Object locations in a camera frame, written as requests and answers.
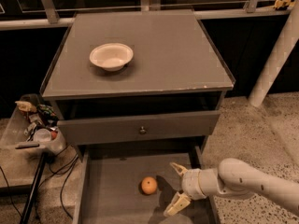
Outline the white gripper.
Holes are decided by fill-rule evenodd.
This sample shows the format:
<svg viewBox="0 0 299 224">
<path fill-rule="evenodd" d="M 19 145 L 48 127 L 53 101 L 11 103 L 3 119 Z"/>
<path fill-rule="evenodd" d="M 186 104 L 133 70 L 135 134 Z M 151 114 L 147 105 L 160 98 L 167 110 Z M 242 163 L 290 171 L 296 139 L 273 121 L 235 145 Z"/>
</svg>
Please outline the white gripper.
<svg viewBox="0 0 299 224">
<path fill-rule="evenodd" d="M 174 195 L 171 203 L 164 210 L 165 217 L 171 217 L 182 211 L 191 203 L 191 200 L 196 201 L 206 198 L 199 184 L 200 169 L 188 170 L 186 167 L 175 162 L 171 162 L 170 166 L 182 177 L 181 187 L 184 193 L 177 192 Z"/>
</svg>

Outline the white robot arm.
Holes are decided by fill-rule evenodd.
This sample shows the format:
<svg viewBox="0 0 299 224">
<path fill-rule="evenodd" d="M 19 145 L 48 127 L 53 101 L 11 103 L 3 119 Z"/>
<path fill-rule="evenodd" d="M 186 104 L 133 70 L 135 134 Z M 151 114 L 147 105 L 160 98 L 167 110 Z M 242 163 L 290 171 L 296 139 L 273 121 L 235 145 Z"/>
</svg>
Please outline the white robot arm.
<svg viewBox="0 0 299 224">
<path fill-rule="evenodd" d="M 280 70 L 299 40 L 299 0 L 281 30 L 253 90 L 249 95 L 251 105 L 262 104 Z M 185 209 L 192 201 L 208 196 L 243 198 L 257 193 L 289 212 L 299 215 L 299 184 L 263 173 L 249 164 L 233 158 L 220 162 L 214 169 L 186 169 L 177 163 L 171 166 L 181 178 L 181 191 L 176 193 L 164 210 L 171 217 Z"/>
</svg>

